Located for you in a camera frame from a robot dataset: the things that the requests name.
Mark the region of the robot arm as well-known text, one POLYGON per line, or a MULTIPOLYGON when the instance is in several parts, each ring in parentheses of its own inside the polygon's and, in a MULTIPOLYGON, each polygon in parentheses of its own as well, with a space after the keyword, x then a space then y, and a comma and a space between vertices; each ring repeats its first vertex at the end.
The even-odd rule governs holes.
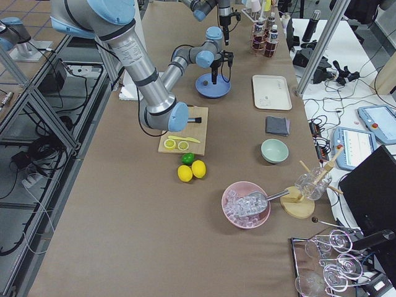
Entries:
POLYGON ((143 96, 139 119, 151 129, 182 131, 189 110, 171 90, 188 65, 208 68, 220 58, 223 32, 208 28, 202 46, 178 50, 160 75, 136 34, 135 12, 134 1, 52 1, 51 23, 59 32, 110 45, 143 96))
POLYGON ((236 25, 241 20, 241 13, 234 10, 231 7, 231 1, 227 0, 182 0, 191 11, 193 16, 199 21, 203 21, 208 14, 216 7, 217 8, 217 20, 219 27, 223 32, 225 45, 228 46, 230 42, 230 30, 231 18, 236 18, 236 25))

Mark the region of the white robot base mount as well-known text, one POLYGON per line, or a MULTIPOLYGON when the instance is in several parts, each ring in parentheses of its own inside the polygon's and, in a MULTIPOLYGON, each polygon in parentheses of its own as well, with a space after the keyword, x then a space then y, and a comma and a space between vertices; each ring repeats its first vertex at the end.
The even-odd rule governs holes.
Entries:
POLYGON ((123 101, 137 101, 138 98, 142 99, 143 95, 137 89, 134 81, 130 77, 127 71, 124 71, 123 82, 121 91, 119 93, 119 99, 123 101))

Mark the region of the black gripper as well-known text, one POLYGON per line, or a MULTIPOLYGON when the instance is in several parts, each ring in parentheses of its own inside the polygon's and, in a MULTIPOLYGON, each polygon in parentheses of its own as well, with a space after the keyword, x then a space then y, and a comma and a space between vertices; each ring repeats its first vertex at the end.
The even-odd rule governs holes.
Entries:
POLYGON ((225 46, 229 45, 230 42, 229 26, 231 25, 232 17, 236 17, 236 21, 239 22, 241 20, 241 13, 238 10, 234 10, 231 6, 218 6, 218 20, 223 29, 225 46))
POLYGON ((218 76, 218 68, 221 67, 223 64, 223 58, 220 57, 216 60, 214 60, 211 65, 211 82, 213 85, 217 84, 217 76, 218 76))

